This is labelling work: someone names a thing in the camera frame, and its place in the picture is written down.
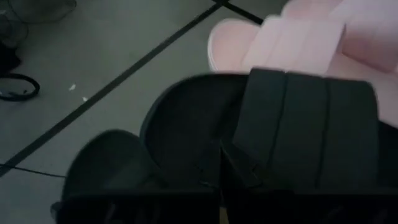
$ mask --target gray floor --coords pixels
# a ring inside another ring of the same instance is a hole
[[[280,0],[232,0],[259,17],[277,14]],[[40,96],[0,102],[0,163],[8,161],[167,37],[214,5],[210,0],[79,1],[56,24],[35,26],[21,48],[18,72],[40,82]],[[171,84],[209,71],[212,27],[229,17],[222,7],[158,54],[110,94],[18,164],[65,175],[81,147],[107,129],[135,134],[151,104]],[[63,179],[11,170],[0,178],[0,223],[53,223],[49,206]]]

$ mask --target floor tile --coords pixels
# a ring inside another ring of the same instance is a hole
[[[288,0],[231,0],[230,3],[261,19],[268,15],[279,15]]]
[[[19,166],[65,174],[76,153],[107,129],[139,134],[141,123],[156,98],[173,83],[209,71],[207,39],[220,20],[239,15],[221,8],[137,71]]]
[[[36,79],[40,96],[0,103],[0,162],[79,107],[146,53],[211,7],[210,0],[78,1],[64,20],[31,26],[16,72]]]
[[[63,179],[13,170],[0,179],[1,224],[54,224],[50,206],[61,196]]]

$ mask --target cable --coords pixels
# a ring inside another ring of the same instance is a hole
[[[15,167],[15,166],[9,166],[9,165],[6,165],[6,164],[0,164],[0,167],[16,169],[16,170],[21,170],[21,171],[25,171],[25,172],[31,172],[31,173],[34,173],[34,174],[46,175],[48,177],[66,178],[66,176],[64,176],[64,175],[49,174],[49,173],[46,173],[46,172],[40,172],[40,171],[36,171],[36,170],[31,170],[31,169],[25,169],[25,168],[20,168],[20,167]]]
[[[24,24],[28,24],[28,25],[37,25],[37,24],[50,24],[50,23],[55,23],[55,22],[59,22],[62,19],[64,19],[65,17],[67,17],[70,13],[72,13],[77,6],[77,2],[76,0],[68,0],[69,2],[73,3],[72,8],[67,11],[64,15],[60,16],[59,18],[53,19],[53,20],[49,20],[49,21],[40,21],[40,22],[29,22],[29,21],[25,21],[23,20],[23,18],[19,15],[19,13],[15,10],[14,6],[11,3],[11,0],[7,0],[7,4],[10,7],[10,10],[12,11],[12,13],[14,13],[14,15]]]

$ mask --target floor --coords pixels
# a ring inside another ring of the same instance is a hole
[[[207,38],[217,22],[261,22],[285,2],[87,0],[58,23],[32,26],[16,71],[42,89],[31,101],[0,102],[0,164],[63,176],[98,133],[138,134],[163,90],[209,72]],[[0,167],[0,223],[53,223],[50,205],[62,185],[63,178]]]

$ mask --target white speck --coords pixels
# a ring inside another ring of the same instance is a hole
[[[76,88],[76,84],[73,84],[73,85],[69,88],[69,91],[75,90],[75,88]]]

